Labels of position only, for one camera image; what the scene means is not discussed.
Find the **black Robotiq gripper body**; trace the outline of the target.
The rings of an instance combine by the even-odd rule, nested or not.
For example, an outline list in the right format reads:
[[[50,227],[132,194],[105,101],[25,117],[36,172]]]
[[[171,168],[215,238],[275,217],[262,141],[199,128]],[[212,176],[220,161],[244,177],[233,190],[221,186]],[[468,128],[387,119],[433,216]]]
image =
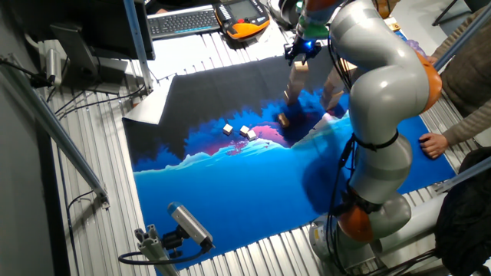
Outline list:
[[[296,57],[299,55],[304,55],[313,49],[322,49],[322,46],[317,41],[308,41],[303,38],[296,38],[292,43],[294,45]]]

